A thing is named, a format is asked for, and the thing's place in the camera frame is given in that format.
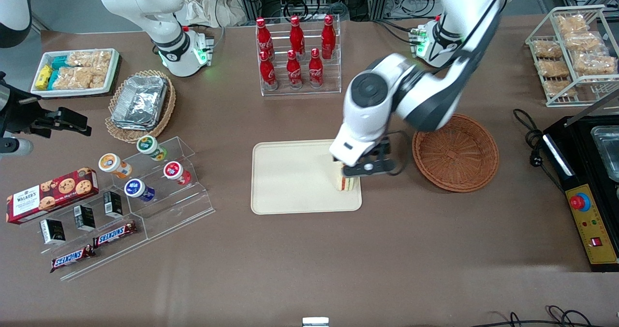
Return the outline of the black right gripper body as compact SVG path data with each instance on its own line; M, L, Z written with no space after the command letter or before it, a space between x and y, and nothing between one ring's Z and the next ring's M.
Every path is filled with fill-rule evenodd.
M39 104L39 99L7 84L6 74L1 72L1 135L33 134L46 139L51 137L51 127L48 120L48 109Z

